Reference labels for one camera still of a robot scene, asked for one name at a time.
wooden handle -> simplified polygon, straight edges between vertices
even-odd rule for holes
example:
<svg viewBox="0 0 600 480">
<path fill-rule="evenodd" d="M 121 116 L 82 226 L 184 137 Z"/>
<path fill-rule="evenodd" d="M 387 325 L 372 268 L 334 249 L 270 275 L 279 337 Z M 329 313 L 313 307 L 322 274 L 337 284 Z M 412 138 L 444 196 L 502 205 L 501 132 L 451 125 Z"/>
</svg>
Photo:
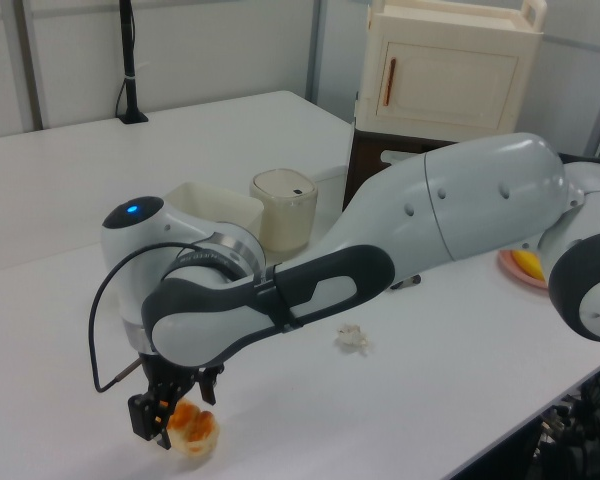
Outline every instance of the wooden handle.
<svg viewBox="0 0 600 480">
<path fill-rule="evenodd" d="M 387 107 L 389 106 L 389 99 L 391 98 L 391 87 L 393 86 L 393 74 L 396 73 L 396 58 L 393 57 L 389 63 L 389 78 L 387 80 L 387 88 L 384 91 L 384 100 L 382 104 Z"/>
</svg>

yellow fruit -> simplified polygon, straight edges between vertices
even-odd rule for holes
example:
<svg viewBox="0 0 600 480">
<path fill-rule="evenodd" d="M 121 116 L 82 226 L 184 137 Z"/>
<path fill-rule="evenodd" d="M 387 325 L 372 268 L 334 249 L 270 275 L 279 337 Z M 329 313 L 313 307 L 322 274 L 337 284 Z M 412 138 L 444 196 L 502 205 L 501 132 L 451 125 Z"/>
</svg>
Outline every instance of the yellow fruit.
<svg viewBox="0 0 600 480">
<path fill-rule="evenodd" d="M 511 252 L 513 260 L 518 264 L 524 273 L 536 280 L 544 281 L 540 259 L 535 253 L 525 252 L 522 250 L 513 250 Z"/>
</svg>

black stand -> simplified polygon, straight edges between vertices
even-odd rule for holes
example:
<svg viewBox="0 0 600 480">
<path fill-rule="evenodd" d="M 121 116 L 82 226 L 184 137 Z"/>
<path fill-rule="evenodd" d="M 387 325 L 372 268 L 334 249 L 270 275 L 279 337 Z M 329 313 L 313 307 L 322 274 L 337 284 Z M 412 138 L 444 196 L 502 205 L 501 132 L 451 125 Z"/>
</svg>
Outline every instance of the black stand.
<svg viewBox="0 0 600 480">
<path fill-rule="evenodd" d="M 125 90 L 127 91 L 127 112 L 124 115 L 118 115 L 118 118 L 126 125 L 149 121 L 147 116 L 138 110 L 136 69 L 133 60 L 135 32 L 131 16 L 131 0 L 120 0 L 120 26 L 122 27 L 122 56 L 124 58 Z"/>
</svg>

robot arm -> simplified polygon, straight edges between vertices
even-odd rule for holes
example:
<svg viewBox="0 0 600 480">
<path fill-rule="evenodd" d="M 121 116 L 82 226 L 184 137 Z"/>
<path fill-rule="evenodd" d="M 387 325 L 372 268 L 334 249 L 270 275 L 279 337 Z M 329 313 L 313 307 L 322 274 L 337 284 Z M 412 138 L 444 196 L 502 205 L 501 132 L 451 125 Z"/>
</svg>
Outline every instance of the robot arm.
<svg viewBox="0 0 600 480">
<path fill-rule="evenodd" d="M 166 423 L 149 425 L 153 407 L 163 400 L 172 408 L 195 381 L 208 392 L 223 362 L 246 345 L 499 248 L 537 251 L 557 310 L 575 331 L 600 340 L 600 165 L 565 167 L 532 135 L 466 142 L 383 171 L 318 245 L 277 266 L 265 266 L 248 232 L 153 197 L 119 206 L 103 227 L 109 266 L 148 244 L 197 248 L 138 256 L 118 278 L 127 333 L 149 377 L 149 392 L 130 399 L 134 430 L 147 439 L 162 433 L 167 447 Z M 575 281 L 581 270 L 586 280 Z M 157 387 L 167 381 L 178 393 Z"/>
</svg>

white cabinet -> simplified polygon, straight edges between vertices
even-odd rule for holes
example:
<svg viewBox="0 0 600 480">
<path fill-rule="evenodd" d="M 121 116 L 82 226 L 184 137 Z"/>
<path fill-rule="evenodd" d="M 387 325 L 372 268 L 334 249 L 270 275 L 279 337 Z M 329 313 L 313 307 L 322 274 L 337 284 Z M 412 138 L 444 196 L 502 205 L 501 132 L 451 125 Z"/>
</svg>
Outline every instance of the white cabinet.
<svg viewBox="0 0 600 480">
<path fill-rule="evenodd" d="M 545 11 L 374 2 L 356 127 L 446 141 L 513 132 Z"/>
</svg>

